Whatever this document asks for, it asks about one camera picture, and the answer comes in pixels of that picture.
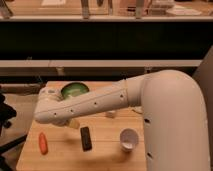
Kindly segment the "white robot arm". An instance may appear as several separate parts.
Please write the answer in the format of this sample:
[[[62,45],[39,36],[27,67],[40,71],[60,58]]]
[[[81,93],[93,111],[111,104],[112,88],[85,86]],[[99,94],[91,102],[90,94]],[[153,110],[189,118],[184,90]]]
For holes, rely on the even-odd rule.
[[[123,79],[67,100],[43,88],[34,118],[41,124],[63,124],[137,106],[143,112],[147,171],[211,171],[205,99],[197,82],[181,71]]]

